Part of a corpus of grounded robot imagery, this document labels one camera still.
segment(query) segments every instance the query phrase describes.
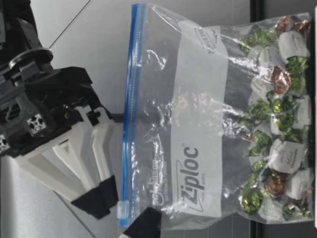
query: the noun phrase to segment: green foil wrapper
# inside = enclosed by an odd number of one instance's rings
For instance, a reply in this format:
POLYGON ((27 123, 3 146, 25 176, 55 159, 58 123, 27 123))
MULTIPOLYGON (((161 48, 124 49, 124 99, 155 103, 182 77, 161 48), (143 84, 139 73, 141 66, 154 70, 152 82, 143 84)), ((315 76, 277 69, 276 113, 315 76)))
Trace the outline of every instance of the green foil wrapper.
POLYGON ((295 131, 291 127, 288 128, 283 134, 281 134, 280 140, 300 143, 299 137, 296 135, 295 131))
POLYGON ((265 166, 265 162, 257 161, 252 165, 252 172, 259 173, 265 166))
POLYGON ((308 68, 307 60, 307 58, 295 56, 288 59, 288 64, 286 65, 286 69, 292 77, 292 85, 290 89, 298 96, 302 94, 304 88, 306 87, 306 80, 303 77, 303 73, 308 68))
POLYGON ((293 113, 285 113, 276 117, 277 121, 275 121, 275 125, 280 131, 287 131, 287 129, 293 127, 294 123, 294 115, 293 113))
POLYGON ((260 209, 262 204, 262 195, 260 190, 252 188, 242 192, 242 209, 248 214, 255 214, 260 209))
POLYGON ((267 102, 258 100, 256 104, 248 107, 246 112, 253 120, 266 120, 269 119, 272 110, 267 102))
POLYGON ((286 221, 289 221, 295 213, 295 205, 285 204, 283 207, 283 217, 286 221))
POLYGON ((250 150, 249 156, 265 155, 268 153, 269 148, 272 145, 272 139, 259 130, 254 132, 253 141, 256 145, 250 150))
POLYGON ((251 48, 260 45, 266 47, 277 40, 277 33, 273 31, 263 31, 257 29, 253 34, 245 36, 242 38, 239 48, 244 53, 247 54, 251 48))
POLYGON ((255 127, 255 123, 252 119, 241 117, 238 119, 238 124, 245 126, 247 129, 252 130, 255 127))

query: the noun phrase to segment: plastic bag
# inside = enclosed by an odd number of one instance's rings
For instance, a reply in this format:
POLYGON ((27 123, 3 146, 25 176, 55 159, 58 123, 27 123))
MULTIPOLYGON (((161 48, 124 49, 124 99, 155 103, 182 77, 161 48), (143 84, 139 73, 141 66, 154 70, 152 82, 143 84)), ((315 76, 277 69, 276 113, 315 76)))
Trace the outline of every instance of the plastic bag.
POLYGON ((121 226, 148 206, 167 230, 235 212, 268 224, 313 218, 309 21, 202 28, 133 6, 121 226))

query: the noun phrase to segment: white label area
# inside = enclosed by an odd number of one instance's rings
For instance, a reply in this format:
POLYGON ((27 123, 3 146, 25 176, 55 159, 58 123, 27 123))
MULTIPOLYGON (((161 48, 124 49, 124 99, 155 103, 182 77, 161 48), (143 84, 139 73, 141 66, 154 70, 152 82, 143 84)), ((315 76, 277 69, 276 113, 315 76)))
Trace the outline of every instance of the white label area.
POLYGON ((304 145, 276 139, 270 150, 268 166, 286 174, 295 173, 303 160, 304 145))
POLYGON ((311 100, 308 95, 305 95, 297 102, 299 106, 296 109, 293 128, 303 129, 304 126, 312 124, 311 100))
POLYGON ((179 23, 182 39, 173 94, 171 170, 173 208, 220 217, 222 107, 228 53, 220 27, 179 23))

